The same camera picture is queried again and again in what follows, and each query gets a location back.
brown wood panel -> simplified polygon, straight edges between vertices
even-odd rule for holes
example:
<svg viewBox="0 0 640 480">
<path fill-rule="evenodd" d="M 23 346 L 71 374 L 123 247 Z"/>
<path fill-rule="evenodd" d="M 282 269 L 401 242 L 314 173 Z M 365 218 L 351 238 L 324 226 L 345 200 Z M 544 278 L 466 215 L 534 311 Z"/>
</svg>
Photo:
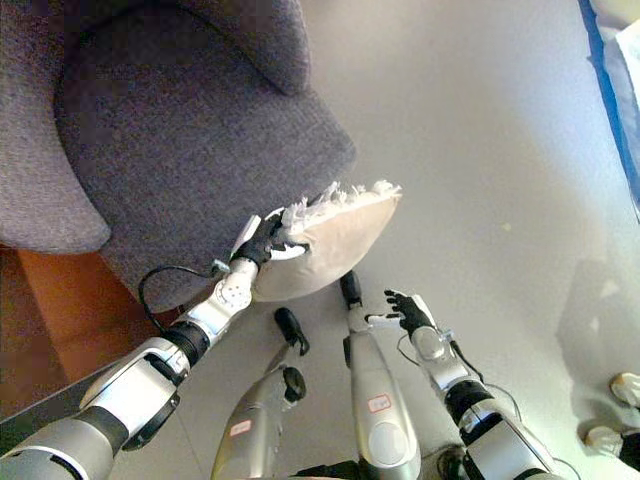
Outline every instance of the brown wood panel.
<svg viewBox="0 0 640 480">
<path fill-rule="evenodd" d="M 2 414 L 117 360 L 156 333 L 98 254 L 3 250 Z M 165 324 L 176 312 L 160 316 Z"/>
<path fill-rule="evenodd" d="M 0 352 L 3 418 L 68 383 L 18 254 L 3 247 L 0 247 Z"/>
</svg>

gray fabric upholstery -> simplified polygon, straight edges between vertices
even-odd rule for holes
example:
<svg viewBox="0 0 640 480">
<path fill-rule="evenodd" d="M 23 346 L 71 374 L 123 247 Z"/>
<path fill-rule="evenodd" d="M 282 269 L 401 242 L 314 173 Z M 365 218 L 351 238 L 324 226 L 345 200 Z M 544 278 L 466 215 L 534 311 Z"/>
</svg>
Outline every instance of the gray fabric upholstery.
<svg viewBox="0 0 640 480">
<path fill-rule="evenodd" d="M 109 228 L 73 174 L 53 120 L 64 18 L 53 2 L 35 4 L 2 2 L 0 242 L 43 252 L 96 250 Z"/>
<path fill-rule="evenodd" d="M 307 33 L 298 0 L 179 0 L 230 37 L 282 92 L 309 88 Z"/>
<path fill-rule="evenodd" d="M 112 227 L 101 250 L 133 291 L 159 263 L 227 259 L 252 213 L 315 196 L 353 162 L 346 133 L 311 91 L 286 96 L 202 19 L 145 7 L 98 30 L 57 98 L 69 161 Z M 149 282 L 156 311 L 203 282 Z"/>
</svg>

floor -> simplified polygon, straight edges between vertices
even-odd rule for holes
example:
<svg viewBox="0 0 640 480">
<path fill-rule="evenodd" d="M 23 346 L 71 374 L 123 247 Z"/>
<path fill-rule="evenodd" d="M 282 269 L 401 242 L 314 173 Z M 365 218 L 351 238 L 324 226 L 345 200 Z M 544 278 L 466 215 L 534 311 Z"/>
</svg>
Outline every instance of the floor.
<svg viewBox="0 0 640 480">
<path fill-rule="evenodd" d="M 351 175 L 404 199 L 358 266 L 419 292 L 488 381 L 584 480 L 640 475 L 590 454 L 594 419 L 640 426 L 608 379 L 640 364 L 640 227 L 574 0 L 303 1 L 314 85 L 359 150 Z M 290 303 L 312 343 L 308 397 L 287 418 L 281 473 L 354 458 L 346 326 L 335 286 Z M 112 478 L 207 478 L 226 419 L 276 352 L 275 305 L 257 305 L 181 387 L 178 414 Z M 444 409 L 377 337 L 423 454 L 455 439 Z M 572 478 L 567 469 L 561 470 Z"/>
</svg>

red label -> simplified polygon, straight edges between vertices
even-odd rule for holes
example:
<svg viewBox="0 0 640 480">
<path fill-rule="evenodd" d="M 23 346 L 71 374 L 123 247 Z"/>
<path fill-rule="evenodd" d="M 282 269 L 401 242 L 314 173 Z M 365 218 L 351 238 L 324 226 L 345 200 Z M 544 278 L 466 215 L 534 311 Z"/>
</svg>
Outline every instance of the red label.
<svg viewBox="0 0 640 480">
<path fill-rule="evenodd" d="M 245 420 L 244 422 L 236 423 L 231 430 L 229 430 L 229 436 L 235 437 L 241 433 L 246 433 L 251 430 L 251 420 Z"/>
<path fill-rule="evenodd" d="M 391 399 L 389 398 L 389 395 L 383 393 L 382 395 L 377 395 L 370 399 L 367 402 L 367 405 L 369 406 L 369 411 L 371 413 L 378 413 L 382 410 L 386 410 L 387 408 L 391 408 Z"/>
</svg>

shoe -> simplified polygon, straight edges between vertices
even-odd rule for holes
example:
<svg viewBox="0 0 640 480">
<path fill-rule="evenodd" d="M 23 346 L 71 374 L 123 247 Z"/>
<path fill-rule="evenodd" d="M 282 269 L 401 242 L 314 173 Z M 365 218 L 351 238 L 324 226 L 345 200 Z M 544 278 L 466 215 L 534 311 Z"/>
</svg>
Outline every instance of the shoe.
<svg viewBox="0 0 640 480">
<path fill-rule="evenodd" d="M 618 457 L 622 450 L 622 435 L 609 427 L 594 427 L 584 437 L 584 444 L 602 455 Z"/>
<path fill-rule="evenodd" d="M 640 375 L 620 373 L 613 377 L 609 389 L 621 402 L 640 408 Z"/>
</svg>

